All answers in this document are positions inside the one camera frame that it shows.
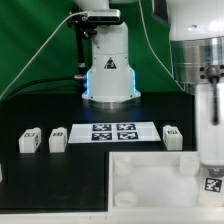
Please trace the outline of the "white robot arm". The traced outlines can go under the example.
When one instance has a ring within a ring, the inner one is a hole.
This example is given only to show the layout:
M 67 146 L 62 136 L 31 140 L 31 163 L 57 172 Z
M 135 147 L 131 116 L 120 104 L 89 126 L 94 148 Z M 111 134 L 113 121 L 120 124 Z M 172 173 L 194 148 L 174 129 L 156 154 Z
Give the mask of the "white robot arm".
M 112 3 L 140 0 L 73 0 L 92 40 L 87 103 L 112 105 L 138 98 L 128 62 L 128 27 Z M 171 66 L 168 74 L 195 95 L 200 163 L 224 168 L 224 0 L 165 0 Z

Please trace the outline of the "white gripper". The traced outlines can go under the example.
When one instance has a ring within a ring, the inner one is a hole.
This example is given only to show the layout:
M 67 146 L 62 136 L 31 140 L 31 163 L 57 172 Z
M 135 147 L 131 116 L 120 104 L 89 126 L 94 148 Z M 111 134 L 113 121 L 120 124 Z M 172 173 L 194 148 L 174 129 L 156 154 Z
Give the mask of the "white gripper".
M 217 85 L 218 124 L 214 121 L 213 91 L 210 84 L 198 84 L 195 92 L 196 145 L 205 167 L 224 167 L 224 83 Z

